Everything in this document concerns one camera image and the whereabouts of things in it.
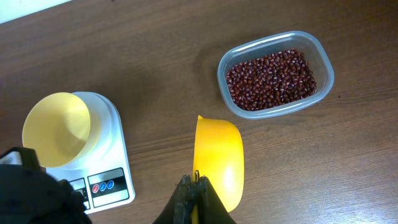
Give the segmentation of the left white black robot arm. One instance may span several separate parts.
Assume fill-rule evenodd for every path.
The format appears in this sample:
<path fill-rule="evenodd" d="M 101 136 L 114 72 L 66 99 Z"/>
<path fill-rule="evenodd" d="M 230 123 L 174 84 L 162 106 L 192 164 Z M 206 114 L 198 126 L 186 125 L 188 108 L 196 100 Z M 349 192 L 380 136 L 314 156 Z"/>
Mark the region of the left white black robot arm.
<path fill-rule="evenodd" d="M 1 154 L 1 224 L 91 223 L 85 210 L 82 193 L 45 173 L 33 149 Z"/>

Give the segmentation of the yellow plastic measuring scoop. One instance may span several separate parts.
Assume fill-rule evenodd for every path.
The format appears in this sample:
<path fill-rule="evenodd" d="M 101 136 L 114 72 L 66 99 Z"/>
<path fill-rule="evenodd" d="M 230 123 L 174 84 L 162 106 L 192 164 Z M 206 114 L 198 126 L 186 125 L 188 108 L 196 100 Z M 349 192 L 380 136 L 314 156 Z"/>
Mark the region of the yellow plastic measuring scoop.
<path fill-rule="evenodd" d="M 227 212 L 239 205 L 244 187 L 244 151 L 233 123 L 198 117 L 193 170 L 209 178 Z"/>

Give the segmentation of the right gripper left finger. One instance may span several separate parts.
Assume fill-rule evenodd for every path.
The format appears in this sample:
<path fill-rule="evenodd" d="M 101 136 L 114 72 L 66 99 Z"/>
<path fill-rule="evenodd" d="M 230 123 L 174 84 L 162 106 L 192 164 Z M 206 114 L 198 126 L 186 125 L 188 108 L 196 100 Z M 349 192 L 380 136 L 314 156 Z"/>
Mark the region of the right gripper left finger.
<path fill-rule="evenodd" d="M 189 175 L 183 175 L 180 182 L 153 224 L 192 224 L 191 214 L 196 204 L 197 190 Z"/>

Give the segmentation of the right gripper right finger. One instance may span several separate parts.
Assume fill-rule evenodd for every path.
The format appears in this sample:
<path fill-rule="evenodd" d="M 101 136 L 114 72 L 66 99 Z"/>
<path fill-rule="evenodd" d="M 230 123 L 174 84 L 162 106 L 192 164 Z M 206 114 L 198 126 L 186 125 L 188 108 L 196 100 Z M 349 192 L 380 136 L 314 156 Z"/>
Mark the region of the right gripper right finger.
<path fill-rule="evenodd" d="M 200 224 L 236 224 L 225 209 L 213 188 L 209 178 L 202 176 L 198 180 L 199 199 L 198 221 Z"/>

